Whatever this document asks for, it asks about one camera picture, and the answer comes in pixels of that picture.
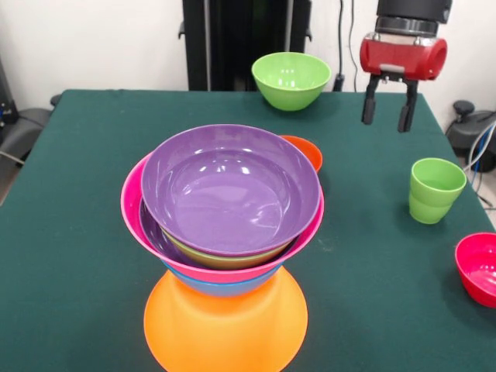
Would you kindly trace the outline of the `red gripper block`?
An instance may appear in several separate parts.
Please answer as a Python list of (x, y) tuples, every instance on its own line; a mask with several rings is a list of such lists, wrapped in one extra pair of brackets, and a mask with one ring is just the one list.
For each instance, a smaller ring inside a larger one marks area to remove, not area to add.
[(369, 33), (360, 46), (360, 64), (371, 74), (365, 91), (361, 121), (370, 125), (374, 120), (375, 92), (382, 74), (396, 74), (406, 85), (406, 103), (401, 109), (398, 131), (412, 127), (418, 97), (418, 81), (435, 80), (446, 61), (447, 42), (435, 37), (400, 36)]

